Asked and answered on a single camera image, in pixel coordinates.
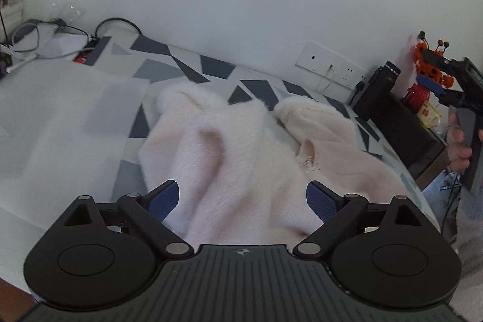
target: gray sleeve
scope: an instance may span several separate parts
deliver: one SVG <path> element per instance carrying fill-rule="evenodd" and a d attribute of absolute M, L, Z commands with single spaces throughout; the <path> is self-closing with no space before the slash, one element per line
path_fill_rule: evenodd
<path fill-rule="evenodd" d="M 483 320 L 483 188 L 477 196 L 461 191 L 455 249 L 462 278 L 450 305 L 470 322 Z"/>

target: human hand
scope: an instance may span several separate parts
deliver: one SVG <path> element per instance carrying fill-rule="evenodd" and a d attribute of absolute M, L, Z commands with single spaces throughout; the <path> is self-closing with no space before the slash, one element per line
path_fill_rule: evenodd
<path fill-rule="evenodd" d="M 472 156 L 472 149 L 469 146 L 463 145 L 465 140 L 465 133 L 458 126 L 458 120 L 455 114 L 449 117 L 451 125 L 448 133 L 448 157 L 451 160 L 450 168 L 455 172 L 461 172 L 469 167 L 469 158 Z M 483 130 L 478 132 L 480 141 L 483 142 Z"/>

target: ribbed black plate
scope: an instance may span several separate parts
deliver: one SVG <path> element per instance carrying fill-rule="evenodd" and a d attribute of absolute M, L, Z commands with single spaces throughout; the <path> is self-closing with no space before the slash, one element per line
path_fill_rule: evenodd
<path fill-rule="evenodd" d="M 24 322 L 461 322 L 448 306 L 386 311 L 346 294 L 322 264 L 291 256 L 285 246 L 202 246 L 167 262 L 141 295 L 91 312 L 38 305 Z"/>

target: power outlet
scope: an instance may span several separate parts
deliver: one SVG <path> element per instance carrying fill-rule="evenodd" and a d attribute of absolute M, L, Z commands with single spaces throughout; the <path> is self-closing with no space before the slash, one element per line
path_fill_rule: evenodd
<path fill-rule="evenodd" d="M 334 82 L 350 89 L 354 89 L 359 81 L 366 81 L 368 78 L 364 69 L 313 41 L 307 42 L 296 64 L 324 77 L 334 77 Z"/>

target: person's arm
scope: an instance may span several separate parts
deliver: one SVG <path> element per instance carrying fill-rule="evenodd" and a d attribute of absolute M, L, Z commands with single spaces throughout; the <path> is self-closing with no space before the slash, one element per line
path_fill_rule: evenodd
<path fill-rule="evenodd" d="M 450 115 L 448 133 L 450 167 L 461 172 L 469 167 L 472 149 L 463 146 L 465 135 Z M 479 132 L 483 141 L 483 130 Z M 470 322 L 483 320 L 483 187 L 477 196 L 462 190 L 456 215 L 458 229 L 455 249 L 462 264 L 462 278 L 450 305 Z"/>

